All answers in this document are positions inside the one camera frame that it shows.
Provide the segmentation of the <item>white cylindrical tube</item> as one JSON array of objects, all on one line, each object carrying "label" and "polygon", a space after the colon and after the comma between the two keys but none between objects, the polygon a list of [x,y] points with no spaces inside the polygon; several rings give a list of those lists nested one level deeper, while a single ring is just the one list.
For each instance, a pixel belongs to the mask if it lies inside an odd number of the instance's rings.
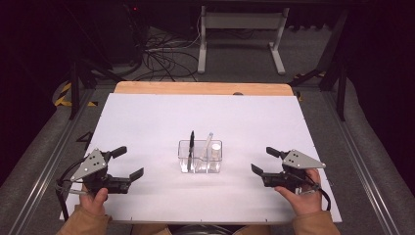
[{"label": "white cylindrical tube", "polygon": [[217,172],[218,164],[220,163],[220,150],[221,146],[219,144],[213,144],[211,146],[211,152],[210,152],[210,169],[213,172]]}]

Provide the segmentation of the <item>white metal table frame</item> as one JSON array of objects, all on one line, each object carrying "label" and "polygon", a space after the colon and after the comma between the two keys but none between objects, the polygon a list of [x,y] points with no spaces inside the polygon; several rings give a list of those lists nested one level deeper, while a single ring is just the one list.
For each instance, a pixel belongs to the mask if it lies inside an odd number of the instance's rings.
[{"label": "white metal table frame", "polygon": [[277,72],[286,73],[279,45],[282,39],[290,9],[284,8],[278,13],[216,13],[209,12],[206,6],[201,7],[200,14],[200,49],[198,60],[198,73],[204,73],[207,62],[207,30],[208,29],[273,29],[276,37],[268,43]]}]

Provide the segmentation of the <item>person's leg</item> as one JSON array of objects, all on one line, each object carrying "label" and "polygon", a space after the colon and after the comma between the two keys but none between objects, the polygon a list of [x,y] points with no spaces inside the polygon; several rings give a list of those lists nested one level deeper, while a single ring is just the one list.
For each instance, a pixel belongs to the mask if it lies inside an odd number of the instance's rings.
[{"label": "person's leg", "polygon": [[246,225],[232,235],[271,235],[271,230],[267,225]]},{"label": "person's leg", "polygon": [[166,224],[135,224],[131,235],[172,235]]}]

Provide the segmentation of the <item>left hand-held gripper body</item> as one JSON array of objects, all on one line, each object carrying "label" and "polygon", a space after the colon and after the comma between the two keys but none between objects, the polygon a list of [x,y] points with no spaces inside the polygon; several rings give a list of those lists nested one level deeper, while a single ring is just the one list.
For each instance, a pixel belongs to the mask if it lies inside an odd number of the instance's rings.
[{"label": "left hand-held gripper body", "polygon": [[104,159],[105,153],[94,149],[83,159],[80,167],[69,180],[71,182],[81,180],[87,192],[92,195],[95,195],[101,188],[107,188],[109,194],[126,194],[131,180],[108,174],[109,161]]}]

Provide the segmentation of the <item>black pen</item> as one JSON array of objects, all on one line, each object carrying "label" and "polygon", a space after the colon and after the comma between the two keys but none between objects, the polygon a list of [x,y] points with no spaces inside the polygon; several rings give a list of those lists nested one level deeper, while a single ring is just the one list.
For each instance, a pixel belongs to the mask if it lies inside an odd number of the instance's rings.
[{"label": "black pen", "polygon": [[192,130],[191,135],[190,135],[190,141],[189,141],[189,154],[188,154],[188,162],[187,162],[188,172],[191,172],[192,170],[194,144],[195,144],[194,141],[195,141],[195,133],[194,133],[194,130]]}]

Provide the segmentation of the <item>person's left hand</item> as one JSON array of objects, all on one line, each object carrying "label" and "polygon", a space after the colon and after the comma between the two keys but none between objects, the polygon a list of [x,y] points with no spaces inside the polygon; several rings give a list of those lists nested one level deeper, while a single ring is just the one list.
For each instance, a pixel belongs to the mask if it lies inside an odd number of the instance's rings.
[{"label": "person's left hand", "polygon": [[79,196],[80,205],[89,213],[97,216],[106,214],[104,203],[108,198],[108,189],[101,188],[95,195],[89,193]]}]

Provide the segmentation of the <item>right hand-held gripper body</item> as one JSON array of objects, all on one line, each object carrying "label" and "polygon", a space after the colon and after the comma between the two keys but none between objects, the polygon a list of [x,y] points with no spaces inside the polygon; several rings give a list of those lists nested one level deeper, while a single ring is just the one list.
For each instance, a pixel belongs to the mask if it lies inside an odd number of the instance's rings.
[{"label": "right hand-held gripper body", "polygon": [[291,150],[282,160],[283,170],[280,173],[263,172],[261,177],[265,187],[282,186],[293,193],[298,192],[302,183],[306,183],[306,170],[324,168],[326,165],[298,150]]}]

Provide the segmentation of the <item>metal floor rail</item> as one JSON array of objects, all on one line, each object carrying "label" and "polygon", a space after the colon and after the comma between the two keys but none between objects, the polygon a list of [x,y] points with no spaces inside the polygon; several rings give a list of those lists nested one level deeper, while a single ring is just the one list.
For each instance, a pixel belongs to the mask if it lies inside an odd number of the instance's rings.
[{"label": "metal floor rail", "polygon": [[69,138],[94,94],[86,89],[80,95],[80,108],[70,119],[70,109],[58,108],[19,160],[0,191],[7,200],[11,219],[6,235],[23,235],[44,196],[67,149]]},{"label": "metal floor rail", "polygon": [[347,123],[341,120],[340,115],[337,113],[336,101],[333,98],[333,95],[330,92],[323,91],[322,96],[343,136],[343,139],[346,141],[346,148],[349,158],[374,210],[374,213],[382,226],[384,234],[400,235],[400,232],[398,231],[392,215],[385,203],[384,197],[381,195],[377,183],[374,181],[374,178],[372,177],[366,163],[363,161],[362,155],[360,154],[356,143],[351,136]]}]

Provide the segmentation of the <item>black triangular bracket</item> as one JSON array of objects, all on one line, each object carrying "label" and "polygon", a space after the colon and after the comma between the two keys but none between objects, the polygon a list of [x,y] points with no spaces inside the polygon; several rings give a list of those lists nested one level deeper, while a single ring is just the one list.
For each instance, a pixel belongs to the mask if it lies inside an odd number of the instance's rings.
[{"label": "black triangular bracket", "polygon": [[85,134],[83,134],[80,137],[78,137],[76,139],[76,141],[78,143],[83,143],[84,144],[84,150],[87,150],[88,147],[89,147],[89,145],[90,145],[90,142],[91,142],[92,137],[93,137],[93,133],[91,131],[88,131]]}]

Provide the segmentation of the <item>person's left leg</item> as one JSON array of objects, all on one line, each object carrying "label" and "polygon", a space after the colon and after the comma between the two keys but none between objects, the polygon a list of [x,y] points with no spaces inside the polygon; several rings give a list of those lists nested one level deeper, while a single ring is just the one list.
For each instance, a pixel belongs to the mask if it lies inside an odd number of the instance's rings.
[{"label": "person's left leg", "polygon": [[172,235],[166,224],[135,224],[131,235]]}]

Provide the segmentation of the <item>yellow black hazard tape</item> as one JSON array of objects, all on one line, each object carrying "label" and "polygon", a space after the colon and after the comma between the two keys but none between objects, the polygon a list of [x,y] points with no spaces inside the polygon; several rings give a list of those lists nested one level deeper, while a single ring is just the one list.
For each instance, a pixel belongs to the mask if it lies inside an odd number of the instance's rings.
[{"label": "yellow black hazard tape", "polygon": [[66,96],[69,94],[69,90],[71,89],[71,83],[68,81],[64,87],[62,88],[62,91],[60,92],[57,100],[55,101],[55,106],[63,106],[63,107],[71,107],[72,102],[66,100]]}]

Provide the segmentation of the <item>person's right leg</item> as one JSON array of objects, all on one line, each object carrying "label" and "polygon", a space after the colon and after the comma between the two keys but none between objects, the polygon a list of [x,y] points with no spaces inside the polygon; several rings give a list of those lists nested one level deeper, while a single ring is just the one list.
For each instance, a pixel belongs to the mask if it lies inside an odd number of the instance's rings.
[{"label": "person's right leg", "polygon": [[246,225],[232,235],[271,235],[271,230],[267,225]]}]

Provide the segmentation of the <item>black metal stand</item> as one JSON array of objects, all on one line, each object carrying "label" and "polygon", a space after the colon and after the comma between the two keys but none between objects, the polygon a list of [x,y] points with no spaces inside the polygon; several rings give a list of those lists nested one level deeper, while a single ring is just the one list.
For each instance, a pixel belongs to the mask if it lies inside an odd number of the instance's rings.
[{"label": "black metal stand", "polygon": [[92,71],[97,71],[115,82],[123,81],[123,78],[120,76],[104,69],[90,60],[78,59],[72,61],[69,70],[69,82],[71,85],[71,109],[69,119],[74,119],[80,110],[79,83],[82,83],[86,89],[93,89],[97,84]]},{"label": "black metal stand", "polygon": [[345,121],[344,109],[346,98],[346,66],[342,53],[338,50],[338,43],[341,40],[347,15],[348,10],[341,11],[317,67],[306,74],[300,74],[293,81],[289,82],[290,86],[296,87],[312,79],[321,72],[325,72],[319,83],[319,89],[321,91],[330,91],[335,83],[338,83],[336,112],[341,121]]}]

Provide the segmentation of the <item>white pen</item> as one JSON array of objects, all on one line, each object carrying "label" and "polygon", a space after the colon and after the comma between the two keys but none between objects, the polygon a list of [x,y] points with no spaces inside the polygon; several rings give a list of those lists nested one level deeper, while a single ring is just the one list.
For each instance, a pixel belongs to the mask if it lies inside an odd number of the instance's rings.
[{"label": "white pen", "polygon": [[201,165],[203,164],[204,161],[204,157],[207,155],[208,152],[208,146],[210,144],[210,141],[212,139],[213,133],[210,132],[209,135],[207,136],[207,140],[205,141],[205,144],[202,148],[202,151],[200,152],[199,156],[198,156],[198,161],[195,165],[195,172],[199,171],[201,168]]}]

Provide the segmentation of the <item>clear plastic organizer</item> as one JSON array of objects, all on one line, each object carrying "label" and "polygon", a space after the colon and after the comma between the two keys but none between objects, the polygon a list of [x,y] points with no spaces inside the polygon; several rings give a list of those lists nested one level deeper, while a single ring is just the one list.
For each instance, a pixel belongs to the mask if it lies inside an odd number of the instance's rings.
[{"label": "clear plastic organizer", "polygon": [[192,157],[189,157],[190,141],[180,140],[178,161],[182,173],[219,173],[222,164],[222,142],[195,140]]}]

